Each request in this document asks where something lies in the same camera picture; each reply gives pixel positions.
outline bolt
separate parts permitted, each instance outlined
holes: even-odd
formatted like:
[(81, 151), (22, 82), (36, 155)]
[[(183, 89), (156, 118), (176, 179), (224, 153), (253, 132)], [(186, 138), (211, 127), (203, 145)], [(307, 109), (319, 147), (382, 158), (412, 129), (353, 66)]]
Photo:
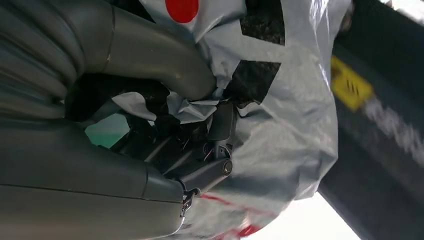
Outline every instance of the bolt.
[(231, 171), (233, 171), (233, 163), (231, 161), (226, 161), (222, 171), (226, 176), (230, 175)]

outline red dot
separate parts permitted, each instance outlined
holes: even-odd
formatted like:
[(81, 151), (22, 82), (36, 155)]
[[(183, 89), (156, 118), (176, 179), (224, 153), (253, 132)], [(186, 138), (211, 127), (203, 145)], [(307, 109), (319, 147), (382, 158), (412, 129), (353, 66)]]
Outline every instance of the red dot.
[(199, 0), (165, 0), (171, 18), (180, 24), (191, 22), (199, 11)]

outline sky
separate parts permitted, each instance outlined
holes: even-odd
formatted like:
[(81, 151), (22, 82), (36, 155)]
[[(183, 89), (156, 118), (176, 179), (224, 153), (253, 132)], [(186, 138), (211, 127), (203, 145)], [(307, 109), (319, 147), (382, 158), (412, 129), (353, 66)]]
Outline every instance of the sky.
[(360, 240), (337, 212), (316, 193), (293, 202), (268, 226), (243, 240)]

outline yellow label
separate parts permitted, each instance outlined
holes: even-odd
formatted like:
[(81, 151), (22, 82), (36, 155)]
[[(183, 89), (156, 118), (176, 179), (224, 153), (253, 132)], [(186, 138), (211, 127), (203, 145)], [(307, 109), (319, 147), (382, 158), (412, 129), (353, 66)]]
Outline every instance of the yellow label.
[(338, 58), (331, 58), (331, 90), (352, 111), (373, 95), (373, 87)]

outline black plastic part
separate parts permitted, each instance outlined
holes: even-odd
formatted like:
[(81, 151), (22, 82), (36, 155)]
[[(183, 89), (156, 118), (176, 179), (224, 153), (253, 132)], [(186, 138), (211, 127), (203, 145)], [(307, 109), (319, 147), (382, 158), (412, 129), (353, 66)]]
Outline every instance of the black plastic part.
[(232, 170), (233, 163), (226, 158), (210, 162), (197, 170), (185, 166), (179, 168), (176, 172), (186, 190), (199, 189), (204, 193), (227, 178)]
[(182, 203), (0, 185), (0, 239), (156, 238), (181, 226), (182, 207)]
[(207, 139), (213, 142), (213, 157), (215, 160), (231, 159), (233, 141), (236, 134), (237, 115), (232, 102), (218, 105), (212, 116)]
[(175, 232), (182, 186), (92, 145), (61, 100), (84, 73), (155, 79), (202, 99), (216, 80), (195, 46), (102, 0), (2, 0), (0, 16), (0, 239)]

